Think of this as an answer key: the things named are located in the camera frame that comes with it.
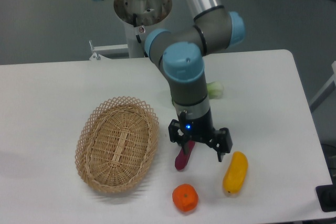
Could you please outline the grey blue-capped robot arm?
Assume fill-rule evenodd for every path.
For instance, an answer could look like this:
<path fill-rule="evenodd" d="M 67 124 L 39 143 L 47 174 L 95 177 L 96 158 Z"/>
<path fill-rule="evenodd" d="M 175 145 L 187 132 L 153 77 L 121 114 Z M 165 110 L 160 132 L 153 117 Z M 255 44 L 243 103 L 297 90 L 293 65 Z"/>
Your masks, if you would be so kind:
<path fill-rule="evenodd" d="M 171 0 L 114 0 L 114 11 L 132 27 L 130 57 L 149 57 L 169 83 L 177 114 L 169 124 L 169 136 L 181 147 L 180 155 L 189 157 L 192 143 L 198 142 L 222 158 L 231 151 L 232 141 L 227 128 L 213 127 L 203 57 L 240 43 L 245 25 L 221 0 L 186 1 L 194 24 L 176 34 L 162 26 Z"/>

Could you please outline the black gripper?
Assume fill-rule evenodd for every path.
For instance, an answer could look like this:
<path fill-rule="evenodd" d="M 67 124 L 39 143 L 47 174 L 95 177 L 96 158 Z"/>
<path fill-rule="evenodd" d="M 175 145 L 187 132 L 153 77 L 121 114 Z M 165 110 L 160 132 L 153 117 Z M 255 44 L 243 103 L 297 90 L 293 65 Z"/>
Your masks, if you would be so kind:
<path fill-rule="evenodd" d="M 178 119 L 173 119 L 168 126 L 170 141 L 177 143 L 184 155 L 190 152 L 189 141 L 206 144 L 216 151 L 218 161 L 222 162 L 225 153 L 231 152 L 233 143 L 229 129 L 213 127 L 211 107 L 177 105 L 175 109 Z"/>

